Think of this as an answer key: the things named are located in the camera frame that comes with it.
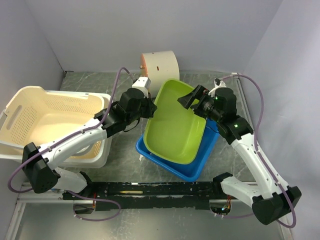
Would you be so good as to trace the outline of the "blue plastic tub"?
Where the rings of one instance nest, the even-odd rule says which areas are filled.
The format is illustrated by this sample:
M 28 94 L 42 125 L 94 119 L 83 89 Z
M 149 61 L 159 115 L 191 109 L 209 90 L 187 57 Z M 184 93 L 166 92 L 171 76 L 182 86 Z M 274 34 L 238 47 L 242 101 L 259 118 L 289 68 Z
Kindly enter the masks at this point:
M 216 123 L 208 120 L 196 154 L 187 151 L 181 154 L 173 154 L 171 156 L 173 161 L 166 160 L 147 149 L 143 136 L 139 138 L 135 147 L 141 156 L 167 170 L 171 174 L 186 182 L 194 182 L 199 178 L 218 138 L 219 133 Z

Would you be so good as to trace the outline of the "cream perforated laundry basket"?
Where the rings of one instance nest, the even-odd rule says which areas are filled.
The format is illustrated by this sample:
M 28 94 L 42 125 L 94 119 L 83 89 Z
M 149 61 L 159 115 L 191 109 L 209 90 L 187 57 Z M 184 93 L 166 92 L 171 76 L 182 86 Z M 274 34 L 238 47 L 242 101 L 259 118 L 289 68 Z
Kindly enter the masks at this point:
M 106 108 L 105 93 L 21 88 L 0 114 L 0 157 L 22 161 L 23 148 L 47 144 L 92 126 L 90 119 Z

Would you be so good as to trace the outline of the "green plastic tub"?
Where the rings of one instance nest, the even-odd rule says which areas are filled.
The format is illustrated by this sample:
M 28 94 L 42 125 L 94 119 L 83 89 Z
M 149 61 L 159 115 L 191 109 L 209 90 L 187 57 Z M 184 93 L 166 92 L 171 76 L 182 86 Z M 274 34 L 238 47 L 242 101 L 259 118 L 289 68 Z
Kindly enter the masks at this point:
M 206 120 L 178 103 L 178 98 L 193 89 L 176 79 L 163 83 L 154 101 L 157 110 L 148 119 L 143 134 L 143 142 L 150 152 L 168 161 L 174 160 L 173 154 L 197 154 Z

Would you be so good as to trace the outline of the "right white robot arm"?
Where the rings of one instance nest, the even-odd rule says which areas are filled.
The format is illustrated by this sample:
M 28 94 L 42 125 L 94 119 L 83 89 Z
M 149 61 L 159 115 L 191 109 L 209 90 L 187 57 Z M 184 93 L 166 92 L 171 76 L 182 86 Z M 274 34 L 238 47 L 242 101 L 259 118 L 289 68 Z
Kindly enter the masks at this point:
M 297 186 L 290 186 L 272 166 L 249 122 L 237 114 L 233 90 L 218 87 L 211 95 L 208 89 L 198 85 L 177 101 L 185 109 L 192 109 L 195 115 L 216 122 L 219 134 L 241 156 L 256 181 L 256 186 L 249 185 L 226 172 L 213 179 L 213 195 L 218 199 L 229 195 L 242 201 L 264 225 L 292 214 L 289 228 L 293 228 L 297 221 L 294 210 L 302 192 Z

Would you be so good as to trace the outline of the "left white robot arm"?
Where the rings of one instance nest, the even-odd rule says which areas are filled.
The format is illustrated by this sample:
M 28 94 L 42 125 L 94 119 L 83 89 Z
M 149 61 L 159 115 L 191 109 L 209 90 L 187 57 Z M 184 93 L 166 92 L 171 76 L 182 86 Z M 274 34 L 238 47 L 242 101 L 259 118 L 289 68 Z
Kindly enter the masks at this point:
M 36 194 L 51 189 L 72 191 L 81 199 L 94 192 L 85 174 L 60 168 L 60 165 L 80 150 L 122 132 L 134 121 L 152 118 L 157 107 L 152 99 L 137 88 L 122 93 L 119 101 L 96 113 L 80 129 L 51 146 L 36 146 L 33 142 L 23 149 L 22 164 L 32 190 Z

